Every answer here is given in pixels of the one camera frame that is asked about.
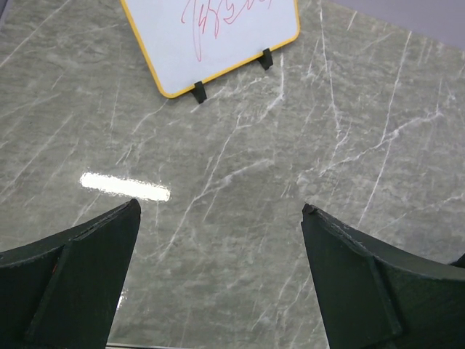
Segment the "yellow framed whiteboard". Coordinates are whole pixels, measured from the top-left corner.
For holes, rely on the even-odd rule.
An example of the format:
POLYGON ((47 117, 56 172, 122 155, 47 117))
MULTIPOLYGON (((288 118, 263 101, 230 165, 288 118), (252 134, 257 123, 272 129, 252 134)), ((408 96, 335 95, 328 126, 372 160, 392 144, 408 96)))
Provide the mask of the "yellow framed whiteboard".
POLYGON ((122 1, 159 92, 176 98, 269 53, 300 33, 297 1, 122 1))

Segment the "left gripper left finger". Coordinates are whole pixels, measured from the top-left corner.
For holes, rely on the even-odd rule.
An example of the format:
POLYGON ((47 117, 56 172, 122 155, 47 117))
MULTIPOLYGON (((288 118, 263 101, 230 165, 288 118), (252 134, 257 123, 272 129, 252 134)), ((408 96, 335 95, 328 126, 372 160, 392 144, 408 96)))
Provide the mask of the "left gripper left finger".
POLYGON ((105 348, 141 221, 136 199, 1 253, 2 348, 105 348))

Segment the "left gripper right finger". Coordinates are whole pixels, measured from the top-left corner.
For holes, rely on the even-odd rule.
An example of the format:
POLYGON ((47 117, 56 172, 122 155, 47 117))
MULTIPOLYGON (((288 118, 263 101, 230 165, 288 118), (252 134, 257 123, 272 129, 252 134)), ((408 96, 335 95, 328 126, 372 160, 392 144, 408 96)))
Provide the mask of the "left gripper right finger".
POLYGON ((464 260, 416 256, 306 204, 302 233, 331 348, 462 348, 464 260))

